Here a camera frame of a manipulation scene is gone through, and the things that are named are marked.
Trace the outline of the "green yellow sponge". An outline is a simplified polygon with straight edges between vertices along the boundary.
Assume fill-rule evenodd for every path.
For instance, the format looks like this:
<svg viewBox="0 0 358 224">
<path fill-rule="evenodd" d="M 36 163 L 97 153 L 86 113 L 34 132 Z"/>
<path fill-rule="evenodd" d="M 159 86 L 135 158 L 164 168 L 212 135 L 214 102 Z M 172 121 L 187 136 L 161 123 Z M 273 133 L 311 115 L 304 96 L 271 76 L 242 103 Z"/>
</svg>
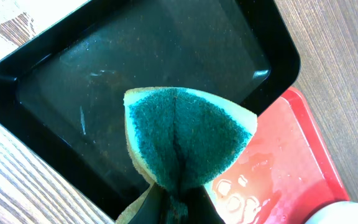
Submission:
<svg viewBox="0 0 358 224">
<path fill-rule="evenodd" d="M 117 222 L 135 223 L 157 184 L 168 194 L 165 223 L 185 223 L 183 195 L 192 188 L 206 189 L 235 163 L 257 130 L 257 115 L 205 91 L 159 86 L 125 92 L 124 124 L 128 153 L 149 187 Z"/>
</svg>

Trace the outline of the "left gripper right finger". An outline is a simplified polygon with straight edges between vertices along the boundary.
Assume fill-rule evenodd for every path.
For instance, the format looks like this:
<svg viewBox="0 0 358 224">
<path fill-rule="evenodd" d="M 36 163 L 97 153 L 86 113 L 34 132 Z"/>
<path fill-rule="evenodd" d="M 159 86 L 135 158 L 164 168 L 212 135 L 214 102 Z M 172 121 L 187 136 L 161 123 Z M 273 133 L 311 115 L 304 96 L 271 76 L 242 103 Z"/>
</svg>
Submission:
<svg viewBox="0 0 358 224">
<path fill-rule="evenodd" d="M 182 200 L 188 208 L 186 224 L 225 224 L 203 186 L 187 190 Z"/>
</svg>

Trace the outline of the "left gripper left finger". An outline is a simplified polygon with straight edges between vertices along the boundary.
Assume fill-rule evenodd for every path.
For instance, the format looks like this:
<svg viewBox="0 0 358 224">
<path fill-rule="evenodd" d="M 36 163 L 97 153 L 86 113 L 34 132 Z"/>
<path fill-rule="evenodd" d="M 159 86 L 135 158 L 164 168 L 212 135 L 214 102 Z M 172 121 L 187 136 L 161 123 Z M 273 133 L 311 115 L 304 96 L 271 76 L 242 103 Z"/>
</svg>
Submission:
<svg viewBox="0 0 358 224">
<path fill-rule="evenodd" d="M 166 221 L 168 194 L 153 184 L 150 192 L 135 215 L 135 224 L 163 224 Z"/>
</svg>

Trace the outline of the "light blue plate front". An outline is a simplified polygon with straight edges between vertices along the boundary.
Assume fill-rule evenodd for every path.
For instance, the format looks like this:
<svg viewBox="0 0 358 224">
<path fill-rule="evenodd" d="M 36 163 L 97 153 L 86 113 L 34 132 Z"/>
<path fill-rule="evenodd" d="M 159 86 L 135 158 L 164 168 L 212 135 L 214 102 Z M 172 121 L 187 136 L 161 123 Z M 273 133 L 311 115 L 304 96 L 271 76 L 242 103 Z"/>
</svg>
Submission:
<svg viewBox="0 0 358 224">
<path fill-rule="evenodd" d="M 306 224 L 358 224 L 358 203 L 343 201 L 323 207 Z"/>
</svg>

